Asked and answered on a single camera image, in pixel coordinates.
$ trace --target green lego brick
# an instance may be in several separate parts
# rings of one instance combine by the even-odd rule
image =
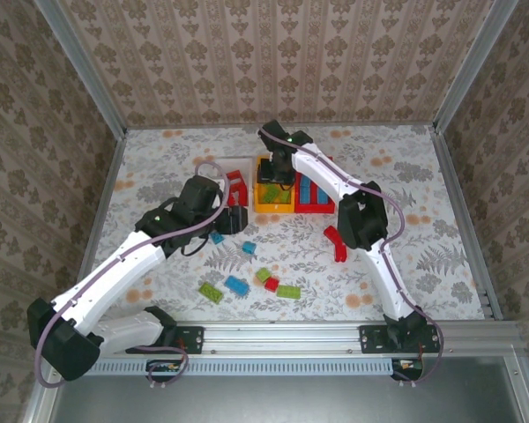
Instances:
[[[298,286],[279,285],[276,290],[276,296],[282,298],[291,298],[292,300],[299,300],[301,296],[301,289]]]
[[[270,276],[272,276],[272,274],[265,267],[259,269],[259,271],[257,272],[257,278],[261,282],[265,282]]]
[[[214,288],[207,282],[204,282],[204,284],[200,286],[200,289],[198,289],[198,291],[202,295],[204,295],[208,300],[210,300],[211,302],[215,302],[216,304],[220,304],[220,301],[223,298],[223,292],[219,289]]]
[[[283,204],[290,203],[290,190],[287,189],[286,191],[282,191],[279,195],[279,200]]]
[[[272,203],[279,193],[280,188],[278,188],[276,185],[267,185],[266,192],[263,195],[263,203]]]

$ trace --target table surface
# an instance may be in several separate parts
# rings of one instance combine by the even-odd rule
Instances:
[[[406,215],[406,231],[391,245],[411,295],[443,320],[482,319],[470,271],[438,160],[426,126],[293,127],[305,130],[319,148],[349,174],[376,181]],[[95,265],[106,259],[148,210],[180,193],[201,160],[252,157],[266,150],[257,127],[189,130],[130,130],[123,163],[102,230]],[[388,210],[389,233],[399,227]],[[195,256],[178,253],[142,277],[107,316],[137,313],[156,304],[179,321],[354,321],[380,320],[376,287],[356,250],[334,263],[324,237],[336,215],[264,215],[251,211],[241,234],[211,242]],[[257,244],[254,256],[241,251]],[[195,248],[198,241],[190,247]],[[255,279],[266,267],[283,285],[299,286],[298,301],[277,298]],[[223,283],[234,275],[250,284],[240,298]],[[209,282],[224,293],[219,305],[197,290]]]

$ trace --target toy block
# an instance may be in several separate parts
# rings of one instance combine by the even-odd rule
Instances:
[[[217,232],[212,232],[210,234],[210,238],[212,238],[212,241],[214,244],[218,245],[220,242],[225,240],[222,234],[218,234]]]
[[[246,241],[243,243],[241,249],[247,254],[254,254],[257,244],[255,242]]]
[[[236,293],[239,296],[244,297],[249,293],[249,284],[239,280],[235,276],[228,276],[225,282],[226,288]]]
[[[341,235],[339,234],[337,229],[335,229],[335,226],[328,226],[327,228],[325,228],[324,235],[329,241],[333,242],[333,244],[335,245],[343,243],[343,239],[341,238]]]
[[[308,176],[302,175],[302,178],[300,179],[300,188],[309,188],[311,185],[311,180]]]
[[[223,298],[223,292],[208,284],[207,282],[204,282],[198,291],[208,300],[215,302],[216,304],[220,304],[220,301]]]
[[[327,194],[325,194],[325,191],[323,191],[320,188],[317,189],[317,203],[318,204],[329,203],[329,197],[327,196]]]
[[[276,197],[280,194],[280,188],[274,185],[268,185],[266,187],[266,193],[263,197],[263,203],[272,203]]]
[[[264,289],[270,291],[271,293],[276,293],[279,283],[280,281],[276,278],[268,278],[266,280],[266,284],[264,284]]]
[[[278,199],[282,204],[290,203],[290,191],[288,189],[281,191]]]
[[[346,245],[336,244],[335,245],[335,263],[346,262]]]
[[[300,188],[300,204],[309,204],[309,187]]]
[[[241,172],[235,170],[227,174],[229,180],[229,198],[227,199],[227,205],[242,205],[247,206],[249,202],[247,184],[243,180]]]
[[[298,286],[280,285],[276,290],[276,296],[281,298],[290,298],[299,300],[302,290]]]
[[[272,274],[265,267],[259,269],[257,272],[257,278],[261,282],[265,282],[270,276],[272,276]]]

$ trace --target gray floor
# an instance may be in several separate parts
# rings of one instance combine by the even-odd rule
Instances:
[[[521,418],[501,359],[446,359],[412,389],[389,377],[84,377],[63,387],[55,422],[469,423]]]

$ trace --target wall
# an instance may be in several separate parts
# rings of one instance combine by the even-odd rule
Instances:
[[[431,121],[492,0],[61,0],[129,127]]]
[[[115,141],[31,1],[0,1],[0,422],[34,383],[26,308],[70,286]]]
[[[529,0],[445,132],[495,290],[529,352]]]

